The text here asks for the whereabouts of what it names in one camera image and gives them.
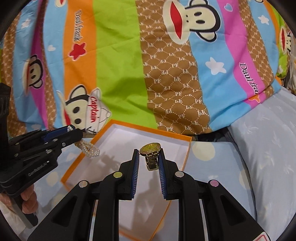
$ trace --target paul frank text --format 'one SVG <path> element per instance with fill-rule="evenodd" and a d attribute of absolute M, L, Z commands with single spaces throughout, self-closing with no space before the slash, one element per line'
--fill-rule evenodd
<path fill-rule="evenodd" d="M 81 35 L 81 29 L 83 28 L 83 21 L 81 20 L 82 10 L 75 12 L 75 26 L 73 42 L 79 42 L 83 37 Z"/>
<path fill-rule="evenodd" d="M 239 63 L 239 66 L 242 70 L 242 73 L 246 79 L 246 81 L 249 83 L 249 85 L 253 88 L 255 95 L 259 93 L 258 91 L 258 85 L 255 83 L 255 81 L 250 77 L 248 72 L 248 66 L 246 63 Z"/>

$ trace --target screw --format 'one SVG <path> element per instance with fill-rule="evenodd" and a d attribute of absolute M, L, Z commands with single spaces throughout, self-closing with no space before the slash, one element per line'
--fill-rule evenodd
<path fill-rule="evenodd" d="M 113 176 L 114 176 L 115 178 L 120 178 L 120 177 L 122 177 L 122 173 L 121 173 L 121 172 L 115 172 L 115 173 L 113 174 Z"/>
<path fill-rule="evenodd" d="M 213 187 L 218 187 L 219 186 L 219 182 L 217 180 L 211 180 L 210 181 L 210 185 Z"/>
<path fill-rule="evenodd" d="M 81 187 L 81 188 L 85 188 L 87 185 L 88 185 L 87 181 L 81 181 L 79 183 L 79 187 Z"/>
<path fill-rule="evenodd" d="M 184 172 L 180 172 L 180 171 L 175 172 L 175 176 L 176 177 L 184 177 Z"/>

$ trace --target white pillow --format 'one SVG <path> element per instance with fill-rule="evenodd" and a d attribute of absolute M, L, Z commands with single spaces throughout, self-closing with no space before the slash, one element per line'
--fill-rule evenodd
<path fill-rule="evenodd" d="M 276 241 L 296 212 L 296 96 L 280 90 L 229 130 L 249 169 L 258 223 Z"/>

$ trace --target wristwatch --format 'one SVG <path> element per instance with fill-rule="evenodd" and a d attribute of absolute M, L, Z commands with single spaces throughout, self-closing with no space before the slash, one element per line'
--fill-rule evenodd
<path fill-rule="evenodd" d="M 144 156 L 146 159 L 146 165 L 147 165 L 148 171 L 158 170 L 157 158 L 158 158 L 160 149 L 161 149 L 161 146 L 157 142 L 147 144 L 140 149 L 140 154 Z"/>

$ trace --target brown patterned stripe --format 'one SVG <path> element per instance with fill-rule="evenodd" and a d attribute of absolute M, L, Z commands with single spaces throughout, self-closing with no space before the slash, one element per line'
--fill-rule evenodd
<path fill-rule="evenodd" d="M 274 94 L 274 89 L 270 85 L 263 91 L 263 93 L 266 95 L 266 98 L 268 99 L 269 97 L 271 97 Z"/>
<path fill-rule="evenodd" d="M 239 12 L 247 30 L 247 44 L 251 58 L 265 87 L 268 87 L 274 80 L 274 75 L 269 65 L 263 40 L 251 15 L 248 0 L 239 0 Z"/>
<path fill-rule="evenodd" d="M 20 20 L 20 14 L 8 28 L 3 41 L 3 51 L 1 55 L 1 80 L 11 87 L 9 115 L 7 118 L 7 129 L 11 137 L 22 135 L 26 132 L 25 123 L 20 122 L 17 117 L 15 102 L 13 97 L 13 52 L 15 47 L 15 32 Z"/>
<path fill-rule="evenodd" d="M 45 72 L 44 89 L 45 89 L 45 104 L 47 107 L 47 122 L 48 122 L 48 128 L 50 130 L 53 130 L 57 110 L 56 110 L 56 104 L 54 101 L 54 91 L 52 87 L 52 80 L 50 78 L 50 74 L 47 68 L 47 62 L 46 62 L 44 44 L 43 44 L 43 23 L 44 23 L 44 16 L 45 16 L 47 3 L 48 3 L 47 0 L 43 1 L 39 16 L 38 16 L 38 21 L 42 23 L 40 27 L 40 38 L 41 38 L 40 42 L 41 42 L 41 51 L 42 51 L 42 62 L 45 70 L 44 71 Z"/>
<path fill-rule="evenodd" d="M 197 63 L 189 42 L 178 45 L 169 37 L 162 18 L 165 0 L 136 0 L 148 108 L 158 129 L 179 134 L 211 132 Z"/>

